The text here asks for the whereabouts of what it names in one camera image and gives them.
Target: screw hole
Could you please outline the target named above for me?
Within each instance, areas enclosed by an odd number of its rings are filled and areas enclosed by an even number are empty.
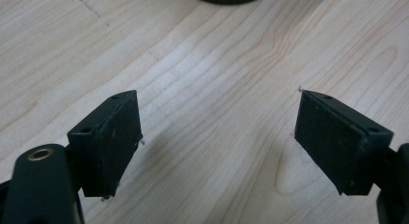
[[[91,129],[89,127],[84,127],[81,129],[81,133],[88,133],[91,132]]]
[[[53,154],[53,150],[52,149],[41,149],[41,150],[37,150],[33,153],[31,153],[28,156],[28,159],[31,161],[38,161],[38,160],[42,160],[45,159],[49,156],[51,156]]]
[[[370,128],[368,128],[368,130],[371,131],[371,132],[379,132],[379,129],[375,128],[375,127],[370,127]]]

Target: light wood surface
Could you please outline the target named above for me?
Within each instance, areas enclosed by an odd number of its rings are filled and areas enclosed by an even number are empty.
[[[87,223],[377,223],[293,138],[299,87],[409,142],[409,0],[0,0],[0,180],[137,90],[147,144]]]

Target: wood grain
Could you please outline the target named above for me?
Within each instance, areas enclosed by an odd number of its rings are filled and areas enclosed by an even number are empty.
[[[376,223],[293,138],[298,88],[409,142],[409,0],[0,0],[0,180],[107,97],[147,144],[87,223]]]

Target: wooden table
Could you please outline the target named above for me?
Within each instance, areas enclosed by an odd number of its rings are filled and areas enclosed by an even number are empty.
[[[87,223],[376,223],[294,140],[300,93],[409,142],[409,0],[0,0],[0,181],[137,90],[141,146]]]

